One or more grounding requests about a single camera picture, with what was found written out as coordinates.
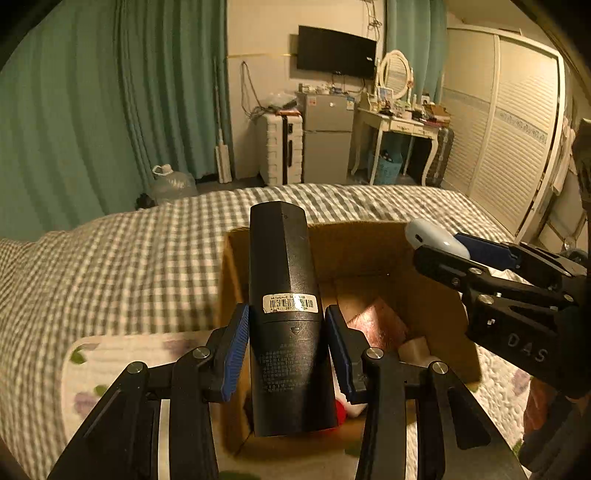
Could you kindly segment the person right hand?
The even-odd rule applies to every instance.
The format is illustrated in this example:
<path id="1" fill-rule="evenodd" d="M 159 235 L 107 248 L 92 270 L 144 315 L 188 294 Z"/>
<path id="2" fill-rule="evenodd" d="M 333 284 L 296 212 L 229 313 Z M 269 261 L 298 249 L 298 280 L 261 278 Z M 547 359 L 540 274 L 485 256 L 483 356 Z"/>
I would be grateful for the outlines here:
<path id="1" fill-rule="evenodd" d="M 540 430 L 546 423 L 548 410 L 558 392 L 547 383 L 532 377 L 528 401 L 523 416 L 524 433 Z"/>

